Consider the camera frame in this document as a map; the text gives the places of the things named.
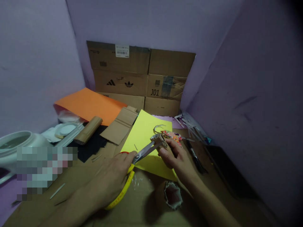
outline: white plastic container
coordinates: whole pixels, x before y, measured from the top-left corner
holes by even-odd
[[[17,147],[53,147],[42,135],[19,131],[0,138],[0,168],[10,171],[0,179],[4,183],[16,174]]]

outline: left hand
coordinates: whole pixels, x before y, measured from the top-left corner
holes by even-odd
[[[119,153],[104,162],[95,177],[85,186],[85,191],[93,201],[93,211],[109,205],[122,191],[127,171],[137,152]]]

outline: scissors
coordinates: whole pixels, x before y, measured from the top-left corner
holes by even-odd
[[[146,157],[148,154],[150,154],[153,150],[157,149],[161,144],[161,143],[158,143],[156,145],[154,141],[152,141],[151,143],[149,143],[146,147],[144,147],[141,151],[139,151],[139,153],[136,154],[136,156],[134,157],[128,171],[127,171],[127,174],[129,174],[128,178],[127,178],[127,181],[121,191],[121,193],[118,195],[118,197],[112,201],[105,209],[106,210],[110,210],[112,208],[114,208],[124,197],[125,193],[127,192],[129,186],[130,186],[130,183],[132,182],[132,179],[134,177],[134,174],[135,172],[133,171],[134,167],[135,167],[135,164],[140,161],[141,159],[143,159],[144,157]]]

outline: black marker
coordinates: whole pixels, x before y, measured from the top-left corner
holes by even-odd
[[[188,144],[188,147],[189,147],[189,150],[190,150],[190,153],[193,157],[193,162],[195,163],[196,165],[196,168],[198,169],[198,171],[203,175],[204,173],[208,173],[208,171],[201,165],[199,159],[197,158],[194,150],[193,150],[193,147],[192,145],[190,144],[189,140],[186,139],[186,142]]]

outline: purple wall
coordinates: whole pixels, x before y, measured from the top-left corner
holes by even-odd
[[[243,4],[188,112],[293,225],[303,190],[303,39],[281,2]]]
[[[0,136],[57,123],[54,101],[82,89],[65,0],[0,1]]]
[[[186,109],[242,0],[67,0],[87,86],[95,89],[86,40],[197,54],[181,107]]]

